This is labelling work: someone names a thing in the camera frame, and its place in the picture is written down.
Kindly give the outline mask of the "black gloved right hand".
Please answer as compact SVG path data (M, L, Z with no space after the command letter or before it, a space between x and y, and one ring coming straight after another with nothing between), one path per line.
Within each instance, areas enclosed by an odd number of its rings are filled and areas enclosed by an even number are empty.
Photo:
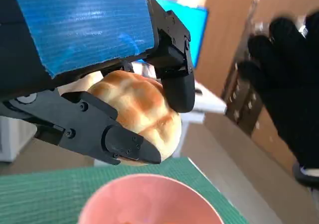
M319 166L319 14L305 19L302 35L289 17L277 17L268 35L248 39L250 60L238 64L266 107L279 137L299 164Z

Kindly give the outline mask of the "black left hand blue tape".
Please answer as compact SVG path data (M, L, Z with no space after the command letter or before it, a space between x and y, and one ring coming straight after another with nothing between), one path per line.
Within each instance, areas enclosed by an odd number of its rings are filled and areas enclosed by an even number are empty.
M0 113L108 164L159 164L194 107L190 41L156 0L0 0Z

